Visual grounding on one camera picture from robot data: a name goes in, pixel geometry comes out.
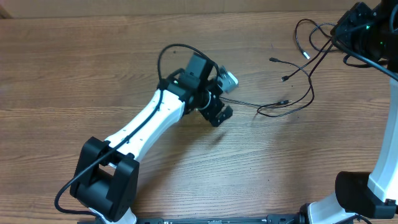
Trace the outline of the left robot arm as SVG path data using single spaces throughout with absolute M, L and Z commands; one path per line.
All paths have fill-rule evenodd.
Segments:
M 186 68 L 161 79 L 148 105 L 105 140 L 84 143 L 70 195 L 89 208 L 96 223 L 135 223 L 131 205 L 136 197 L 139 166 L 148 150 L 183 116 L 197 110 L 213 127 L 233 110 L 220 95 L 233 91 L 238 79 L 224 67 L 215 77 L 211 60 L 194 53 Z

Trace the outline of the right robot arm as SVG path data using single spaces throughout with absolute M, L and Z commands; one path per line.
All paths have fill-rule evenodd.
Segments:
M 397 2 L 375 8 L 356 3 L 336 23 L 316 56 L 336 49 L 344 60 L 320 73 L 312 70 L 322 101 L 306 117 L 300 142 L 315 156 L 317 172 L 338 169 L 326 187 L 309 177 L 312 190 L 327 196 L 302 207 L 307 223 L 347 223 L 356 218 L 392 219 L 397 213 Z

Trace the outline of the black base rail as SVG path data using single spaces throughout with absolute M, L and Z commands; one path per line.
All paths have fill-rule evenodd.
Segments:
M 304 214 L 270 214 L 266 217 L 235 218 L 138 218 L 137 224 L 308 224 Z

